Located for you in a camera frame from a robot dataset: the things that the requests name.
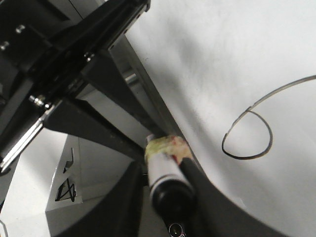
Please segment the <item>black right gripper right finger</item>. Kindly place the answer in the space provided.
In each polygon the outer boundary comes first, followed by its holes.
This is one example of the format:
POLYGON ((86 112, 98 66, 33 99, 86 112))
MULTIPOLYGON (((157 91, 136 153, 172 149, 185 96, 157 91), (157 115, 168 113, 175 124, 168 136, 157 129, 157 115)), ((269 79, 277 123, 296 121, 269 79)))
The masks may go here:
POLYGON ((185 227, 190 237, 314 237, 316 198, 303 189, 247 181, 241 192, 222 193, 189 158, 180 168, 196 192, 185 227))

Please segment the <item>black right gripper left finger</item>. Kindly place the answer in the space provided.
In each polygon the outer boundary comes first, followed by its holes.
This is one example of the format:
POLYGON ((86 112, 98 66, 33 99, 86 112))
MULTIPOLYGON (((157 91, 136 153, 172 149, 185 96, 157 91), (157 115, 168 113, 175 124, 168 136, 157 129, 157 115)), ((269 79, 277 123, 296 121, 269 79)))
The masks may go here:
POLYGON ((132 162, 111 191, 58 237, 167 237, 162 220, 142 218, 142 168, 132 162))

